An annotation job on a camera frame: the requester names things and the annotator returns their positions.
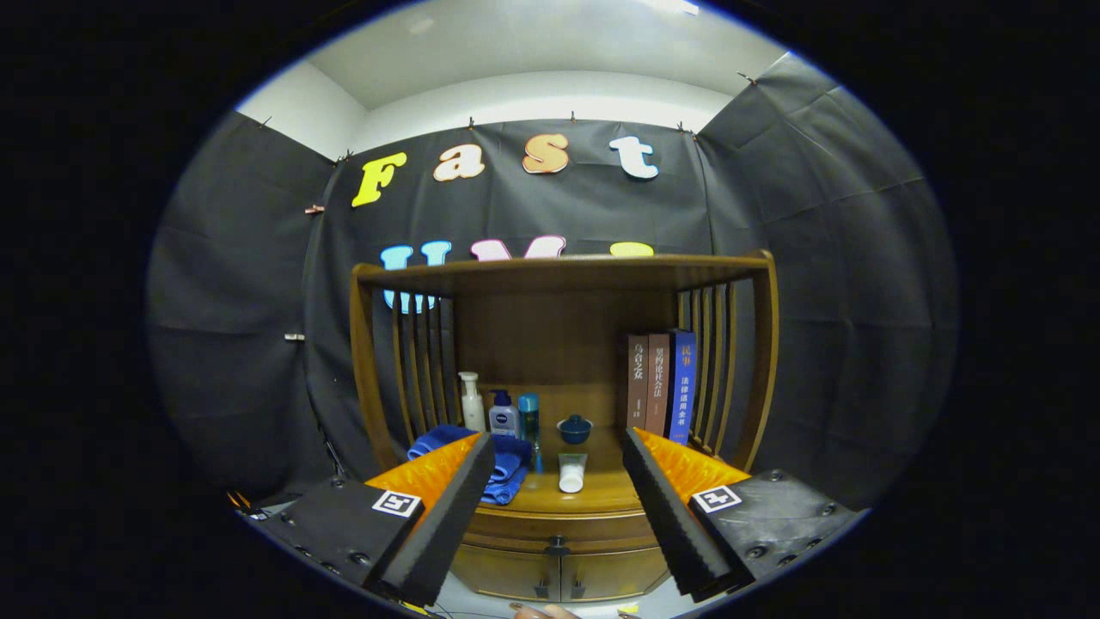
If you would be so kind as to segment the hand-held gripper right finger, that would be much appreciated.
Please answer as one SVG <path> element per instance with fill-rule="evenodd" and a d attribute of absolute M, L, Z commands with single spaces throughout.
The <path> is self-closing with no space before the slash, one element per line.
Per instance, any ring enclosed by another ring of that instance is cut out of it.
<path fill-rule="evenodd" d="M 747 474 L 641 428 L 625 432 L 622 463 L 694 603 L 773 581 L 864 520 L 785 469 Z"/>

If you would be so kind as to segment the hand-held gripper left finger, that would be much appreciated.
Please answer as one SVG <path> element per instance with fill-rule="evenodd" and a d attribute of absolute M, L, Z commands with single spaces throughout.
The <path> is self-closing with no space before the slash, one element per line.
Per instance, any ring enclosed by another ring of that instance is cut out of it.
<path fill-rule="evenodd" d="M 431 606 L 494 467 L 476 432 L 370 480 L 333 475 L 279 511 L 237 502 L 237 517 L 345 588 Z"/>

